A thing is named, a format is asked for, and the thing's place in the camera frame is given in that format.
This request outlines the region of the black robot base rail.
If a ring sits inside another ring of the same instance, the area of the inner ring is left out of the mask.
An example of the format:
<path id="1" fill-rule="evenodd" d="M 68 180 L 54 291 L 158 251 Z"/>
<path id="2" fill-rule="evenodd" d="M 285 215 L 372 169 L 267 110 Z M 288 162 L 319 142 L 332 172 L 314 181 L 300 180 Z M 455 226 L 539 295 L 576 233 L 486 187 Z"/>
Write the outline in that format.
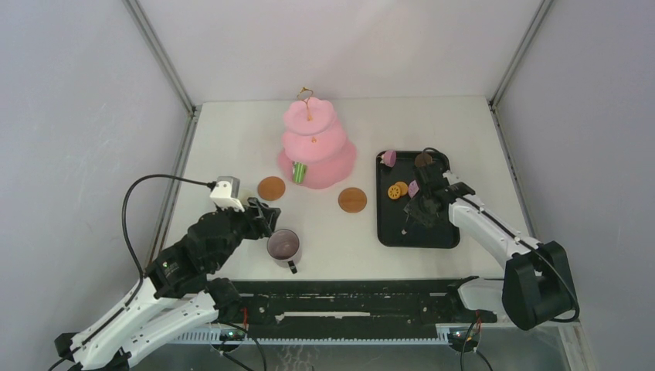
<path id="1" fill-rule="evenodd" d="M 244 325 L 260 341 L 435 338 L 439 325 L 467 327 L 489 311 L 466 309 L 456 279 L 237 281 L 240 299 L 218 322 Z"/>

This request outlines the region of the green striped cake slice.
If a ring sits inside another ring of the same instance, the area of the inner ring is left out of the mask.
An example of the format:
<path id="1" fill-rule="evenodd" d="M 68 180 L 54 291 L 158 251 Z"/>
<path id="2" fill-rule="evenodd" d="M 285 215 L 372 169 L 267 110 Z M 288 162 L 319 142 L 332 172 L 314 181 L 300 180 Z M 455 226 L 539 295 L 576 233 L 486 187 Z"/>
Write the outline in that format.
<path id="1" fill-rule="evenodd" d="M 304 182 L 307 173 L 307 165 L 300 162 L 292 162 L 292 176 L 291 179 L 296 184 Z"/>

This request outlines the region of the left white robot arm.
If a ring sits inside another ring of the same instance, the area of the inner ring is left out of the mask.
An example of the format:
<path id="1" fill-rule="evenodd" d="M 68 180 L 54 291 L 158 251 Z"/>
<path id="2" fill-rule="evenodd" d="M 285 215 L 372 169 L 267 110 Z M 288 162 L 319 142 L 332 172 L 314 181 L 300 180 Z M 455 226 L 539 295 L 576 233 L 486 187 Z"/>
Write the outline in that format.
<path id="1" fill-rule="evenodd" d="M 197 325 L 236 320 L 239 292 L 227 278 L 209 280 L 244 240 L 271 237 L 281 211 L 250 198 L 243 211 L 202 215 L 164 249 L 108 313 L 55 341 L 60 361 L 74 370 L 129 370 L 145 356 Z"/>

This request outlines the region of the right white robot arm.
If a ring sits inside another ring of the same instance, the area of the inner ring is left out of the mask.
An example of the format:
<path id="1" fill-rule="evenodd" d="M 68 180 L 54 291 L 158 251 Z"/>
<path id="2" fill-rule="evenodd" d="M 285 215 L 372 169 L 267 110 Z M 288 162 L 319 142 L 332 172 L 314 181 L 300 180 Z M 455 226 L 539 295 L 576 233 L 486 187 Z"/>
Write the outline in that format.
<path id="1" fill-rule="evenodd" d="M 479 311 L 506 315 L 522 330 L 544 322 L 569 323 L 580 304 L 564 247 L 525 236 L 493 213 L 475 191 L 433 161 L 414 169 L 418 190 L 407 216 L 432 227 L 449 224 L 481 245 L 503 269 L 500 280 L 467 278 L 446 300 L 447 314 L 465 322 Z"/>

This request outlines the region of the pink-tipped metal tongs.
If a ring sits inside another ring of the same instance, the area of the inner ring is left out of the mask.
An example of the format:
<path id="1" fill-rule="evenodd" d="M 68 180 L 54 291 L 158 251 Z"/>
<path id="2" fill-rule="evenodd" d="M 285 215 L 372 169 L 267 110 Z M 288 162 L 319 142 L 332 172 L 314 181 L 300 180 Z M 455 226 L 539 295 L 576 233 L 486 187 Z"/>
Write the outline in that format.
<path id="1" fill-rule="evenodd" d="M 402 225 L 401 234 L 402 234 L 403 236 L 405 236 L 405 235 L 407 234 L 408 224 L 409 224 L 409 216 L 406 217 L 406 220 L 405 220 L 405 222 L 404 222 L 403 225 Z"/>

